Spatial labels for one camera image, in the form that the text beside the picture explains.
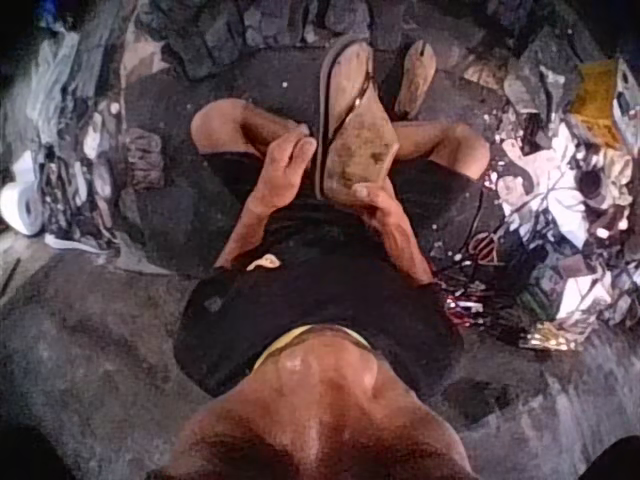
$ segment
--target worn sandal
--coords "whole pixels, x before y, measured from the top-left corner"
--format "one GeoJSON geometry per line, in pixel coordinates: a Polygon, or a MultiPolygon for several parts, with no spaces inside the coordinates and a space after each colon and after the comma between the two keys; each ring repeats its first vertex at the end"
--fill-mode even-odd
{"type": "Polygon", "coordinates": [[[317,197],[359,204],[353,185],[382,184],[398,147],[378,98],[371,47],[362,37],[340,38],[320,74],[320,132],[314,164],[317,197]]]}

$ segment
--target yellow box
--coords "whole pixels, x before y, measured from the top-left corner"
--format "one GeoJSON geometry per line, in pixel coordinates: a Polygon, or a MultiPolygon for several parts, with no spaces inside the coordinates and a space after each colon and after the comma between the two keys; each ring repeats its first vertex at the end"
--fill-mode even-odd
{"type": "Polygon", "coordinates": [[[584,82],[569,118],[585,140],[637,156],[640,149],[640,90],[622,59],[580,66],[584,82]]]}

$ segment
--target rubber sole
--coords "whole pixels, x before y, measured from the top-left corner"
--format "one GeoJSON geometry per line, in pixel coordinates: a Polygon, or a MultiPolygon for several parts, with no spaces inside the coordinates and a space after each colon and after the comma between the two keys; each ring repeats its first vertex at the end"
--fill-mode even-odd
{"type": "Polygon", "coordinates": [[[366,42],[362,35],[345,35],[331,46],[322,62],[320,70],[320,122],[318,131],[318,150],[314,162],[314,191],[319,200],[324,200],[324,174],[327,166],[327,143],[329,142],[329,88],[331,87],[331,73],[340,55],[359,42],[366,42]]]}

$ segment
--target man's left hand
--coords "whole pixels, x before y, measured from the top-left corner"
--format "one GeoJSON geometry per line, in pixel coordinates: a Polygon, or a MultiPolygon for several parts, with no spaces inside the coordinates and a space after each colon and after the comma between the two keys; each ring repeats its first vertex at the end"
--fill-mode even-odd
{"type": "Polygon", "coordinates": [[[296,197],[317,142],[309,136],[309,128],[302,125],[273,142],[256,187],[247,206],[256,213],[271,215],[286,207],[296,197]]]}

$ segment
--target leg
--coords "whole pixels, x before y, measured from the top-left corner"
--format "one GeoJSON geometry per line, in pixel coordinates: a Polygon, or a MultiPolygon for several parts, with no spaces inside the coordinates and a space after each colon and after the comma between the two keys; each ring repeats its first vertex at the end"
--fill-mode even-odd
{"type": "Polygon", "coordinates": [[[191,122],[191,138],[201,154],[248,152],[263,157],[271,142],[298,124],[237,98],[216,100],[191,122]]]}
{"type": "Polygon", "coordinates": [[[428,155],[431,160],[473,180],[489,165],[489,144],[467,125],[444,122],[397,122],[396,160],[428,155]]]}

